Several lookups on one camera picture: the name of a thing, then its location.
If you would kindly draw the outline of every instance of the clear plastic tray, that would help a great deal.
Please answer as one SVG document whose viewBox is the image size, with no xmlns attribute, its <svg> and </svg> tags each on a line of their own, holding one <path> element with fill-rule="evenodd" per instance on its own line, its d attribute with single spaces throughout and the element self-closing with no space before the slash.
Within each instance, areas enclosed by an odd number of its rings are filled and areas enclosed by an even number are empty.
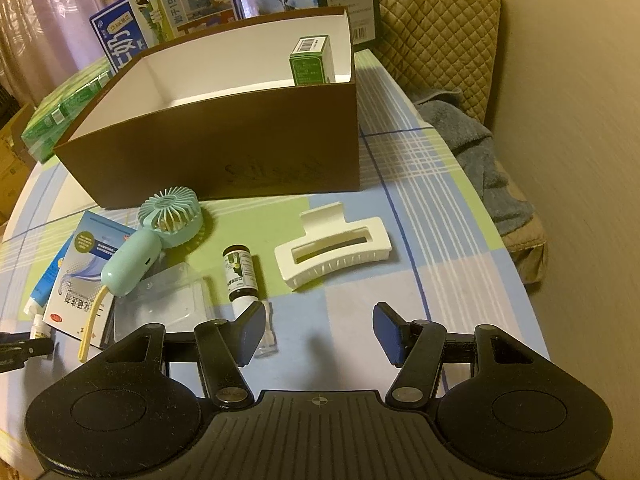
<svg viewBox="0 0 640 480">
<path fill-rule="evenodd" d="M 169 267 L 118 298 L 113 316 L 116 341 L 146 323 L 162 323 L 167 332 L 190 332 L 211 319 L 207 284 L 188 264 Z"/>
</svg>

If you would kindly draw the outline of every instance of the pink curtain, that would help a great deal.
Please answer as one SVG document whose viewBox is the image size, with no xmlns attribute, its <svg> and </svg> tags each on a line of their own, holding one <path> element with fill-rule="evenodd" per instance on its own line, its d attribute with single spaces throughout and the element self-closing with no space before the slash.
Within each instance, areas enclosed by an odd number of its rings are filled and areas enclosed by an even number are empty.
<svg viewBox="0 0 640 480">
<path fill-rule="evenodd" d="M 103 55 L 89 17 L 116 0 L 0 0 L 0 82 L 39 103 Z"/>
</svg>

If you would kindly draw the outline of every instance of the small white bottle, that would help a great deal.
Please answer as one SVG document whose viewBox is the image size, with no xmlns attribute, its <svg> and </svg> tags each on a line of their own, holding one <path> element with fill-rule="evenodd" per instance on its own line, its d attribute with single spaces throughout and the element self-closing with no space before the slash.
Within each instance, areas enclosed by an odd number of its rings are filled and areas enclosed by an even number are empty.
<svg viewBox="0 0 640 480">
<path fill-rule="evenodd" d="M 42 314 L 36 314 L 33 317 L 29 339 L 41 339 L 43 337 L 51 337 L 51 327 L 44 322 Z M 49 358 L 48 355 L 41 355 L 40 357 L 42 359 Z"/>
</svg>

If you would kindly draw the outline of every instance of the brown cardboard box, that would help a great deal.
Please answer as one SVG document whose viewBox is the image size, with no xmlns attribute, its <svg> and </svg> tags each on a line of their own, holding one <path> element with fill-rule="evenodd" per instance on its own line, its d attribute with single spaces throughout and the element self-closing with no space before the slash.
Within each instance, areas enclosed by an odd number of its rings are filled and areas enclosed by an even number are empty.
<svg viewBox="0 0 640 480">
<path fill-rule="evenodd" d="M 30 174 L 31 168 L 19 158 L 14 158 L 9 167 L 0 173 L 0 214 L 5 218 L 11 216 Z"/>
<path fill-rule="evenodd" d="M 0 139 L 0 173 L 4 173 L 12 165 L 16 155 L 9 144 Z"/>
<path fill-rule="evenodd" d="M 6 231 L 6 218 L 0 214 L 0 242 L 2 242 L 2 237 L 4 236 L 4 232 Z"/>
<path fill-rule="evenodd" d="M 336 83 L 293 86 L 302 36 L 331 37 Z M 201 200 L 357 190 L 358 121 L 346 10 L 220 25 L 141 53 L 55 147 L 102 207 L 171 186 Z"/>
<path fill-rule="evenodd" d="M 36 161 L 29 155 L 29 150 L 24 145 L 22 132 L 27 127 L 34 111 L 35 108 L 33 104 L 25 104 L 0 130 L 0 140 L 7 143 L 15 156 L 31 169 L 36 165 Z M 0 155 L 0 173 L 5 169 L 2 166 L 1 160 L 2 155 Z"/>
</svg>

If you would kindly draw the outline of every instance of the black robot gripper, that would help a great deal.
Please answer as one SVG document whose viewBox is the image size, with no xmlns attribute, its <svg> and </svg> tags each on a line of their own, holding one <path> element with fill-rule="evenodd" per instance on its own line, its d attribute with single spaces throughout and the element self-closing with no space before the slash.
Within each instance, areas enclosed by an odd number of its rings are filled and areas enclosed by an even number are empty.
<svg viewBox="0 0 640 480">
<path fill-rule="evenodd" d="M 148 324 L 42 392 L 25 427 L 47 480 L 597 479 L 612 430 L 594 392 L 492 325 L 473 335 L 405 322 L 373 330 L 401 370 L 377 391 L 263 391 L 239 367 L 262 337 L 253 303 L 235 322 L 165 334 Z M 198 364 L 206 398 L 170 378 Z M 443 364 L 469 378 L 436 397 Z"/>
<path fill-rule="evenodd" d="M 53 350 L 50 337 L 30 339 L 29 332 L 0 332 L 0 374 L 24 368 L 27 359 L 49 355 Z"/>
</svg>

